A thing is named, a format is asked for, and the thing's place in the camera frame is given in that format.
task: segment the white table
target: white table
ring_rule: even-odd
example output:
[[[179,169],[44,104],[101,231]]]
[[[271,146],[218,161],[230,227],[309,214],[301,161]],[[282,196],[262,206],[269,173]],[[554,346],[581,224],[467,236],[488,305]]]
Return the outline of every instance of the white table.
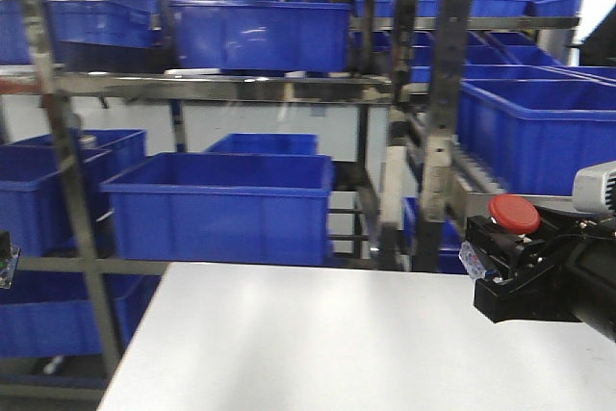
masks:
[[[172,264],[100,411],[616,409],[616,346],[466,276]]]

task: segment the red emergency stop button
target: red emergency stop button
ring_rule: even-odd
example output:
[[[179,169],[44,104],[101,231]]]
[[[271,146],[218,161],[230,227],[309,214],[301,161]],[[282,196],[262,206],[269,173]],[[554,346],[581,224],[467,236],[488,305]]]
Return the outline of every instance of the red emergency stop button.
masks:
[[[535,206],[515,194],[499,194],[493,197],[488,210],[497,224],[516,235],[533,233],[541,223]]]

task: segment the floor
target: floor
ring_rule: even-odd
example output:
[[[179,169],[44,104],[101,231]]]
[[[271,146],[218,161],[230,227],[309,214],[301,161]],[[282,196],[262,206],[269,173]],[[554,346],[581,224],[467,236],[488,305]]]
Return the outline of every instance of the floor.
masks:
[[[49,132],[44,111],[39,108],[36,97],[3,96],[0,103],[11,141]],[[77,98],[73,101],[73,108],[86,128],[147,129],[149,155],[174,150],[165,101],[125,103],[121,99],[111,98],[109,103],[110,109],[105,110],[95,98]],[[354,107],[325,108],[295,104],[257,107],[232,102],[223,106],[201,103],[187,105],[185,119],[190,151],[201,151],[231,132],[314,133],[320,137],[321,153],[340,161],[355,159],[357,109]],[[384,108],[371,109],[368,169],[377,189],[385,150],[386,120]],[[405,191],[410,194],[413,190],[409,182]],[[350,202],[350,194],[338,193],[332,197],[331,206],[350,207]],[[337,234],[350,233],[352,229],[351,220],[345,216],[333,216],[329,226]],[[336,250],[348,252],[350,245],[336,244]],[[100,368],[98,363],[96,359],[84,357],[71,359],[63,373],[70,375],[72,369],[73,372],[97,375],[100,373],[97,372]],[[33,363],[28,361],[0,361],[0,374],[27,373],[32,367]],[[0,411],[89,411],[95,407],[95,403],[83,401],[0,398]]]

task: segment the robotic arm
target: robotic arm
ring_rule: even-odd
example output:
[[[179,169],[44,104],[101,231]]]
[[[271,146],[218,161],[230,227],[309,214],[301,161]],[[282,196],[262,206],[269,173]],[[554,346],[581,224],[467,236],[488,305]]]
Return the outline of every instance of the robotic arm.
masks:
[[[577,173],[574,205],[535,208],[502,195],[468,219],[460,254],[475,308],[493,322],[583,321],[616,342],[616,163]]]

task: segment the steel shelf frame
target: steel shelf frame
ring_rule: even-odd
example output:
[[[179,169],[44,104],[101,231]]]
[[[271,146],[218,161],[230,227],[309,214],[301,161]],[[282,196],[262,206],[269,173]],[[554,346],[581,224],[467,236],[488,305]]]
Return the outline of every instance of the steel shelf frame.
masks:
[[[82,177],[76,146],[68,125],[71,112],[70,97],[120,96],[143,99],[181,99],[180,104],[194,101],[250,101],[259,104],[302,103],[352,105],[359,108],[357,162],[338,165],[340,191],[356,191],[358,203],[349,210],[330,213],[353,214],[353,235],[359,243],[368,241],[371,256],[382,270],[399,270],[401,261],[397,239],[401,223],[401,184],[407,165],[414,164],[423,175],[420,230],[417,242],[422,257],[413,262],[413,270],[435,270],[437,237],[445,216],[446,205],[458,211],[458,218],[473,207],[484,204],[491,194],[499,191],[460,154],[452,143],[457,108],[457,91],[462,73],[467,29],[570,29],[577,25],[575,18],[468,18],[471,0],[441,0],[437,18],[415,17],[417,0],[398,0],[394,20],[373,17],[373,0],[366,1],[367,14],[355,24],[366,35],[362,51],[361,70],[371,71],[373,30],[394,30],[394,66],[390,79],[382,77],[331,77],[328,79],[231,78],[224,76],[191,75],[118,75],[107,73],[62,73],[53,66],[53,54],[42,15],[40,0],[20,0],[27,25],[28,39],[35,63],[35,72],[0,72],[0,94],[42,94],[56,150],[63,166],[64,188],[71,223],[78,241],[75,258],[24,258],[21,270],[70,271],[84,274],[95,318],[104,347],[104,361],[108,376],[116,368],[121,348],[116,336],[115,317],[106,298],[102,283],[106,273],[162,274],[166,262],[126,261],[102,259],[94,245],[90,214],[83,193]],[[166,6],[161,5],[166,14]],[[172,42],[172,24],[165,31]],[[414,30],[436,29],[437,46],[428,85],[409,82],[408,62],[412,58],[409,38]],[[415,124],[409,119],[414,95],[427,94],[427,124]],[[370,106],[389,108],[389,132],[386,163],[383,175],[383,194],[379,204],[372,183],[365,172],[366,140]],[[409,133],[414,134],[409,140]],[[533,197],[534,201],[567,204],[566,197]],[[49,398],[99,399],[106,382],[83,383],[73,387],[59,378],[38,383],[39,379],[18,379],[0,376],[0,394],[6,396],[36,396]]]

